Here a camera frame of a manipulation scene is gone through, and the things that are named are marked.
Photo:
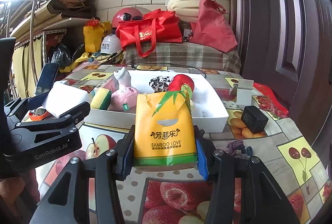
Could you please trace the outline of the dark red fabric bag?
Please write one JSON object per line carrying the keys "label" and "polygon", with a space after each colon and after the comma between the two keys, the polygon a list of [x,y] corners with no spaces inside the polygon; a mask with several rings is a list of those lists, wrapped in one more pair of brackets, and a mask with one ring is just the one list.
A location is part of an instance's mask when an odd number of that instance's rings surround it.
{"label": "dark red fabric bag", "polygon": [[194,27],[190,42],[212,47],[228,53],[237,47],[237,40],[224,17],[225,8],[212,0],[200,0],[198,22]]}

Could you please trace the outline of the pink helmet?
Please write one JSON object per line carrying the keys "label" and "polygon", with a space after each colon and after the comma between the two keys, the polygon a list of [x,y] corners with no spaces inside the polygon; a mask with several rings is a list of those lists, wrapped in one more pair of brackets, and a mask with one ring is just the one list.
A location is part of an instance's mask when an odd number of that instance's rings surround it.
{"label": "pink helmet", "polygon": [[112,18],[112,28],[116,29],[120,22],[142,19],[140,10],[133,7],[126,7],[119,10]]}

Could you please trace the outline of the red plush apple toy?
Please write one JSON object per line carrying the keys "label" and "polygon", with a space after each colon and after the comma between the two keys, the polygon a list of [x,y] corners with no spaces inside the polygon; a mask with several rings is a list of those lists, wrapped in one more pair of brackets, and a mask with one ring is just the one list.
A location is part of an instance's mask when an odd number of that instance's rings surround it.
{"label": "red plush apple toy", "polygon": [[187,75],[178,74],[170,82],[168,91],[186,91],[189,98],[195,89],[194,81]]}

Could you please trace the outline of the yellow gift bag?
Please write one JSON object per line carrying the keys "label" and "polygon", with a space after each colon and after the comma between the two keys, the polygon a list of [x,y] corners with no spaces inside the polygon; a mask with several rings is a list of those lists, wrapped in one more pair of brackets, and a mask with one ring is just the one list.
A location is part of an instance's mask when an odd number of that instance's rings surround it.
{"label": "yellow gift bag", "polygon": [[101,22],[98,19],[87,21],[83,27],[84,47],[89,53],[98,52],[101,49],[101,43],[112,31],[111,22]]}

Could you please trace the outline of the cream foam roll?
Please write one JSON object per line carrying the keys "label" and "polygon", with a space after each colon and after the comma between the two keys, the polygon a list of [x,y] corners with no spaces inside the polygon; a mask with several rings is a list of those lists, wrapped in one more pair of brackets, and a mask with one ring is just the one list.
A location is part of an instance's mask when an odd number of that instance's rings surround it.
{"label": "cream foam roll", "polygon": [[175,12],[175,16],[187,23],[197,23],[200,0],[168,0],[168,11]]}

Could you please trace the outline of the black white patterned scrunchie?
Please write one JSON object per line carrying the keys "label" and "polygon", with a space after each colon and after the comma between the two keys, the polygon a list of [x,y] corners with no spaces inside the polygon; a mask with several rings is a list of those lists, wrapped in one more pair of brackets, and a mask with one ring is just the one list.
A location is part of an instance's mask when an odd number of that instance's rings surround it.
{"label": "black white patterned scrunchie", "polygon": [[149,82],[149,86],[154,90],[155,93],[167,92],[171,80],[168,76],[157,76],[152,78]]}

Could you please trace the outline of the black smartphone on stand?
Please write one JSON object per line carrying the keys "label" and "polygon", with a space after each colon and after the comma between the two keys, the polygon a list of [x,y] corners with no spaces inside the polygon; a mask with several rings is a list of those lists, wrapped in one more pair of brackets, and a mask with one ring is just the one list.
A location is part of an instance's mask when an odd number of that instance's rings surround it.
{"label": "black smartphone on stand", "polygon": [[48,93],[52,89],[59,67],[57,62],[44,65],[35,88],[35,96]]}

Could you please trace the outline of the dark wooden door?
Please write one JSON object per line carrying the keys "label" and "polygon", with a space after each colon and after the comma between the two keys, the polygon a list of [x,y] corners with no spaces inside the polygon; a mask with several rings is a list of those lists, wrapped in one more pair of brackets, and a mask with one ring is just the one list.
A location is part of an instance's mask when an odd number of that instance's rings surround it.
{"label": "dark wooden door", "polygon": [[331,115],[331,1],[231,0],[241,75],[268,86],[308,142]]}

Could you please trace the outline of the pink plush pig toy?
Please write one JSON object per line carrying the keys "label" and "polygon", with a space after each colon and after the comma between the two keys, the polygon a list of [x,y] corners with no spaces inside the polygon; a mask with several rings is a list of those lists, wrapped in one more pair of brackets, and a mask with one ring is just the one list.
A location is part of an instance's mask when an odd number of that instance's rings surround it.
{"label": "pink plush pig toy", "polygon": [[137,103],[138,90],[131,86],[118,89],[111,95],[108,111],[129,111]]}

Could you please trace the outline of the red tote bag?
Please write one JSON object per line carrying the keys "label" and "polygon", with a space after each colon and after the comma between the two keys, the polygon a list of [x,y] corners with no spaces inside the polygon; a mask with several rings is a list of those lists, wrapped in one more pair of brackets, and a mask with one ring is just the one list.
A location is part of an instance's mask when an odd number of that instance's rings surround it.
{"label": "red tote bag", "polygon": [[121,21],[116,29],[122,49],[134,44],[140,57],[147,57],[158,42],[181,43],[179,18],[174,11],[157,9],[141,20]]}

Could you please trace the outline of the black charger block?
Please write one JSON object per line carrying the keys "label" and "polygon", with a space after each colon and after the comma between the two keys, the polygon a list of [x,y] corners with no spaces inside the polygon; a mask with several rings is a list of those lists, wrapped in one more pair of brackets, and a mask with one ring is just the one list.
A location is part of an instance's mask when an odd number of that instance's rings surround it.
{"label": "black charger block", "polygon": [[253,134],[263,132],[268,123],[268,117],[256,106],[245,106],[241,120]]}

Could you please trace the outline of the yellow bamboo tissue pack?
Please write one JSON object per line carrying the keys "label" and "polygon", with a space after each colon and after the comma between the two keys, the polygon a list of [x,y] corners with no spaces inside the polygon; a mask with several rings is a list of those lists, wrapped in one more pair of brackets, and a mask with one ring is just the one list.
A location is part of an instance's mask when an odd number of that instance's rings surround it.
{"label": "yellow bamboo tissue pack", "polygon": [[190,98],[185,91],[139,94],[133,165],[166,168],[198,161]]}

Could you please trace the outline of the yellow green sponge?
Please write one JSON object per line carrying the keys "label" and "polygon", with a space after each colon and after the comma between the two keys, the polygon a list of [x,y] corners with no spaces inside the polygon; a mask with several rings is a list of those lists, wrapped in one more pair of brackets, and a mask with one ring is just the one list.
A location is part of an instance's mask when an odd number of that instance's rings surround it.
{"label": "yellow green sponge", "polygon": [[92,98],[91,109],[107,110],[111,104],[112,91],[106,88],[100,88]]}

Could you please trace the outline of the white foam block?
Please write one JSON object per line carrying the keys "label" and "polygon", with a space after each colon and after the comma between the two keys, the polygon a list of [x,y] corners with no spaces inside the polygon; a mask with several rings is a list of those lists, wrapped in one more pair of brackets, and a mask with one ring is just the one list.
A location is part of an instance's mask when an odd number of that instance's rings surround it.
{"label": "white foam block", "polygon": [[91,97],[85,90],[56,81],[42,106],[51,115],[59,118],[83,102],[91,103]]}

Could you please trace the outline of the white helmet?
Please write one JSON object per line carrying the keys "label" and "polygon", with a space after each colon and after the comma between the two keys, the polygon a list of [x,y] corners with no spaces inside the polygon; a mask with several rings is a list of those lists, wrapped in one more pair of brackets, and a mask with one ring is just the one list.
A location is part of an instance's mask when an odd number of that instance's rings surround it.
{"label": "white helmet", "polygon": [[122,46],[120,44],[120,39],[115,34],[109,34],[104,37],[100,52],[102,54],[115,54],[122,51]]}

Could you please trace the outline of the plaid covered bench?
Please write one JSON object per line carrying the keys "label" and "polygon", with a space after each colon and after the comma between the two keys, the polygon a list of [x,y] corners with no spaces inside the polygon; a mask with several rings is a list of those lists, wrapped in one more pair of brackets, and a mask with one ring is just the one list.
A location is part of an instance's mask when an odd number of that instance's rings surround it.
{"label": "plaid covered bench", "polygon": [[241,69],[237,50],[224,53],[212,47],[189,42],[158,43],[146,57],[141,57],[132,44],[124,52],[124,62],[126,65],[192,67],[236,74]]}

